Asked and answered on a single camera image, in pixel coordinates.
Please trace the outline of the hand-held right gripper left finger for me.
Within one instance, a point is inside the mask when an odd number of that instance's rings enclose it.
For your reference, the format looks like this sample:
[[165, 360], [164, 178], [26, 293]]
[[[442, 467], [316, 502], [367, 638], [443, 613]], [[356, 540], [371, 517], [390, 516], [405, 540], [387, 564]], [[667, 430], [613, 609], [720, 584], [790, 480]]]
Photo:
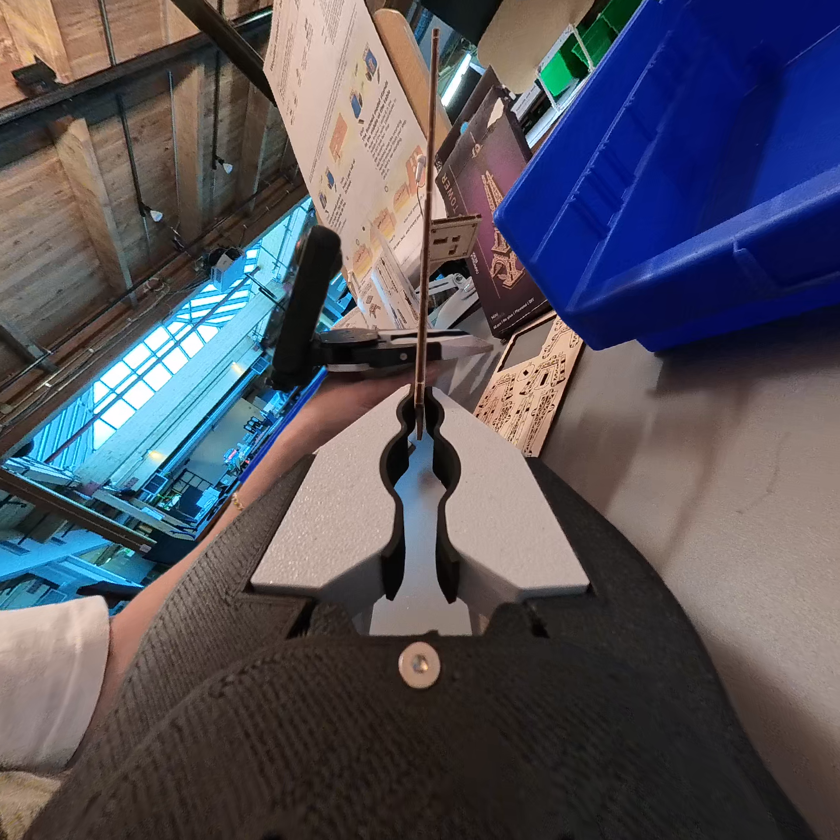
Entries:
[[415, 419], [404, 386], [320, 448], [250, 579], [254, 591], [340, 605], [363, 635], [403, 582], [403, 501]]

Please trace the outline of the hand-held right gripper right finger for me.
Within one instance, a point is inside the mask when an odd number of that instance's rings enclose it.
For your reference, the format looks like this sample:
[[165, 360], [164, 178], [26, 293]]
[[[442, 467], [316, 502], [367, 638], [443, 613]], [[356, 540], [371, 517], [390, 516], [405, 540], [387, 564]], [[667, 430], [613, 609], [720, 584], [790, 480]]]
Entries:
[[590, 579], [532, 472], [532, 460], [438, 388], [428, 389], [437, 580], [481, 635], [499, 606], [582, 595]]

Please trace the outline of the wooden puzzle frame sheet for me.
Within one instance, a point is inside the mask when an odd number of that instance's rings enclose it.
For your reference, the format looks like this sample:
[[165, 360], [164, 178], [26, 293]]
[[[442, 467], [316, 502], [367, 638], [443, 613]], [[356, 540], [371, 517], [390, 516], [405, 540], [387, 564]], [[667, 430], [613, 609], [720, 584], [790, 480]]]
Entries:
[[423, 239], [419, 275], [419, 319], [416, 330], [416, 359], [413, 388], [413, 404], [415, 411], [416, 441], [420, 442], [424, 436], [427, 373], [427, 332], [428, 332], [428, 299], [429, 273], [431, 268], [431, 235], [432, 235], [432, 204], [433, 204], [433, 175], [432, 166], [435, 153], [435, 130], [437, 110], [438, 84], [438, 51], [439, 28], [432, 29], [430, 41], [429, 85], [427, 102], [427, 144], [426, 144], [426, 179], [423, 191], [422, 217]]

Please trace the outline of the person's left forearm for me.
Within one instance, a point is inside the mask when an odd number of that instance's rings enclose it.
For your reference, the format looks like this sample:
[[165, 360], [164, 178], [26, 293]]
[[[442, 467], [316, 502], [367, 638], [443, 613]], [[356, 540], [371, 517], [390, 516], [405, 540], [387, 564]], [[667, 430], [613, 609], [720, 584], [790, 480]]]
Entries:
[[48, 773], [67, 766], [113, 703], [165, 599], [236, 518], [227, 509], [204, 541], [115, 617], [101, 595], [2, 611], [2, 770]]

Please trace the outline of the person's left hand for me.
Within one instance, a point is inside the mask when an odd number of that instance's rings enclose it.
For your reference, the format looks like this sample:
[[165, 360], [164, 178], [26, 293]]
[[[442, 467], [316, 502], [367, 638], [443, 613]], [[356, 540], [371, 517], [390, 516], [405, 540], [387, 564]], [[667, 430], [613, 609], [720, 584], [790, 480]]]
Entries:
[[226, 515], [235, 518], [266, 494], [300, 459], [314, 454], [411, 379], [411, 375], [370, 379], [328, 375], [234, 493]]

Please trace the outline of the wooden tower parts sheet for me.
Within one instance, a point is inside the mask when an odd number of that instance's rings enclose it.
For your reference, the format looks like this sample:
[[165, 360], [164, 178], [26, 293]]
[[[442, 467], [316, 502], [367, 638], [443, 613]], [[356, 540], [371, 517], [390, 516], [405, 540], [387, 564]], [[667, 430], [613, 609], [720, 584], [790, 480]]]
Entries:
[[539, 457], [585, 348], [555, 311], [512, 334], [474, 416], [527, 457]]

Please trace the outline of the dark puzzle box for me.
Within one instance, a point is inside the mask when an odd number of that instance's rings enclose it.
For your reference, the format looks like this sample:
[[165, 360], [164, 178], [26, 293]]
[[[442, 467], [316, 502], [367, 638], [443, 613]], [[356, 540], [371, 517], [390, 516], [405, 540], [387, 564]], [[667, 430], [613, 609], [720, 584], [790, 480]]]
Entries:
[[508, 91], [489, 67], [439, 145], [435, 166], [447, 215], [480, 215], [464, 261], [490, 333], [499, 339], [550, 309], [494, 220], [531, 157]]

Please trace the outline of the paper instruction sheet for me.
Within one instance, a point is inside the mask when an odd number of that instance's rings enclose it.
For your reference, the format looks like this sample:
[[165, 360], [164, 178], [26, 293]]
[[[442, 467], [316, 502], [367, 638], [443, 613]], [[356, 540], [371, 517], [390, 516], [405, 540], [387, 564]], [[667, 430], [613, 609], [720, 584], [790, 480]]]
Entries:
[[264, 71], [344, 268], [362, 277], [383, 239], [416, 279], [434, 158], [365, 2], [274, 2]]

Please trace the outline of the large paned window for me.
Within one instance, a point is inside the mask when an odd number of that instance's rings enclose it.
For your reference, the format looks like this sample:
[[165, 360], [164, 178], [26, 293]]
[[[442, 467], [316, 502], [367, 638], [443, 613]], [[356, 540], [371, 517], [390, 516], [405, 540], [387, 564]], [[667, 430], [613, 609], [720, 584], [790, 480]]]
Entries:
[[262, 288], [284, 279], [311, 210], [312, 200], [302, 200], [247, 247], [245, 257], [227, 270], [224, 280], [208, 280], [198, 287], [43, 426], [26, 456], [71, 469], [103, 446], [250, 302], [267, 301]]

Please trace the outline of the blue plastic bin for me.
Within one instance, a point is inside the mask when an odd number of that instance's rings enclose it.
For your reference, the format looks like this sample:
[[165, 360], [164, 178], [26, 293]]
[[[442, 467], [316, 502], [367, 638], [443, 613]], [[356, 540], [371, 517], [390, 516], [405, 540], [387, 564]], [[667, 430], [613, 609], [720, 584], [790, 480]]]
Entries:
[[495, 212], [584, 343], [839, 299], [839, 2], [642, 2]]

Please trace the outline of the green storage bins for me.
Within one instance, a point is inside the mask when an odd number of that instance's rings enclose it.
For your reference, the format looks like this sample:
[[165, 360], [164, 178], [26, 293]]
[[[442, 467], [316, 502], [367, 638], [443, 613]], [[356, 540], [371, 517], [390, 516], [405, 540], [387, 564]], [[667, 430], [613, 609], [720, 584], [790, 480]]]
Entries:
[[641, 1], [595, 3], [595, 10], [563, 34], [559, 47], [539, 70], [543, 89], [559, 100], [574, 81], [582, 81], [606, 56], [607, 51], [635, 15]]

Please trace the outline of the person's printed shirt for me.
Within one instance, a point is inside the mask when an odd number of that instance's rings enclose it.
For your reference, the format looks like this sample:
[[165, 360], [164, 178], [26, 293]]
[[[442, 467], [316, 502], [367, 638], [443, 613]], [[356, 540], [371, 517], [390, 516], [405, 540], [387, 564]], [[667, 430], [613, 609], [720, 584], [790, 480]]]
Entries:
[[18, 770], [1, 772], [1, 838], [20, 839], [58, 791], [66, 772], [53, 774]]

